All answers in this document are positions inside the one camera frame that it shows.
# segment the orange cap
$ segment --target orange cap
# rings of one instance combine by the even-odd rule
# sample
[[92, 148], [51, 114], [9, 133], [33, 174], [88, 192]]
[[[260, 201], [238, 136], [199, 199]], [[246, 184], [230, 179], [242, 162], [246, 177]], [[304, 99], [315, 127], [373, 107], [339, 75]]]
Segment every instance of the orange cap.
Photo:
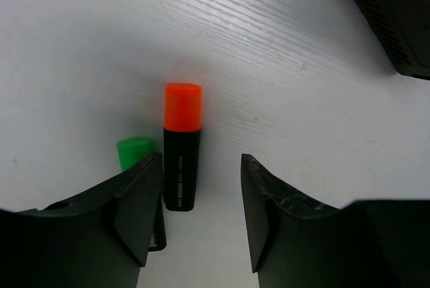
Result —
[[168, 83], [164, 128], [170, 132], [196, 132], [202, 129], [201, 85]]

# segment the black device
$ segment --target black device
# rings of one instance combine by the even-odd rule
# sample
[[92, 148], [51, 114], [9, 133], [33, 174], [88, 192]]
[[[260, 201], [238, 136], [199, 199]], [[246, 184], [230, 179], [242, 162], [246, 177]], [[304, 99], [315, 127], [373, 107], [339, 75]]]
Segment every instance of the black device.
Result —
[[336, 209], [242, 156], [252, 271], [260, 288], [430, 287], [430, 201]]
[[355, 0], [396, 70], [430, 79], [430, 0]]
[[135, 288], [162, 221], [155, 222], [162, 182], [154, 153], [42, 211], [0, 210], [3, 286]]

